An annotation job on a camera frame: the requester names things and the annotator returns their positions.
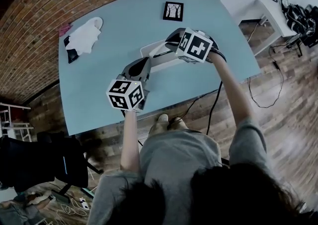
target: pink object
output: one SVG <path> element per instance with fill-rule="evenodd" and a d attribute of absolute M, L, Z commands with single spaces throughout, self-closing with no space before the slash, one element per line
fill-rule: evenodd
<path fill-rule="evenodd" d="M 66 25 L 63 25 L 60 29 L 59 29 L 59 37 L 62 37 L 64 34 L 66 34 L 66 32 L 68 30 L 71 29 L 71 25 L 70 24 L 66 24 Z"/>

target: white desk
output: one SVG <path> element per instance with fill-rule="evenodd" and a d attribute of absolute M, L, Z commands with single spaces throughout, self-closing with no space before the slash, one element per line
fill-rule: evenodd
<path fill-rule="evenodd" d="M 274 43 L 278 38 L 296 35 L 296 32 L 288 27 L 279 2 L 274 2 L 273 0 L 257 0 L 256 3 L 263 11 L 264 17 L 262 20 L 268 19 L 275 32 L 253 50 L 255 56 Z"/>

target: gray t-shirt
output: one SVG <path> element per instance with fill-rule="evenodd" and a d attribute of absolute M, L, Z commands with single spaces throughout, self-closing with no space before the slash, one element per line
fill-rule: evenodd
<path fill-rule="evenodd" d="M 191 200 L 190 180 L 200 168 L 221 166 L 218 144 L 209 136 L 192 130 L 169 131 L 151 136 L 140 152 L 141 173 L 120 171 L 103 175 L 90 211 L 88 225 L 104 225 L 114 200 L 123 197 L 122 188 L 136 181 L 162 184 L 166 202 L 164 225 L 187 224 Z M 240 123 L 230 147 L 230 165 L 253 163 L 271 174 L 264 136 L 256 123 Z"/>

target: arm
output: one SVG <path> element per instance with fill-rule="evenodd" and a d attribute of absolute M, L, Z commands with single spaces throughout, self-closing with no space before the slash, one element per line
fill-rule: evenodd
<path fill-rule="evenodd" d="M 135 111 L 126 112 L 120 169 L 137 173 L 140 171 L 137 138 L 137 114 Z"/>
<path fill-rule="evenodd" d="M 12 204 L 17 204 L 17 203 L 13 200 L 3 201 L 0 203 L 0 208 L 8 209 Z"/>
<path fill-rule="evenodd" d="M 239 83 L 235 80 L 233 74 L 231 73 L 227 63 L 220 55 L 213 52 L 210 52 L 208 57 L 215 65 L 215 68 L 217 69 L 223 82 L 225 92 L 227 93 L 229 103 L 233 112 L 236 126 L 238 126 L 239 123 L 247 117 L 253 119 L 253 109 Z"/>

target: white cloth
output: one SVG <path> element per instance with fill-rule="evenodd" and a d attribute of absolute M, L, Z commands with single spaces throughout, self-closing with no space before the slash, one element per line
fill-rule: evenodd
<path fill-rule="evenodd" d="M 102 19 L 92 18 L 70 34 L 69 44 L 66 49 L 75 49 L 80 56 L 82 53 L 91 53 L 91 48 L 101 33 Z"/>

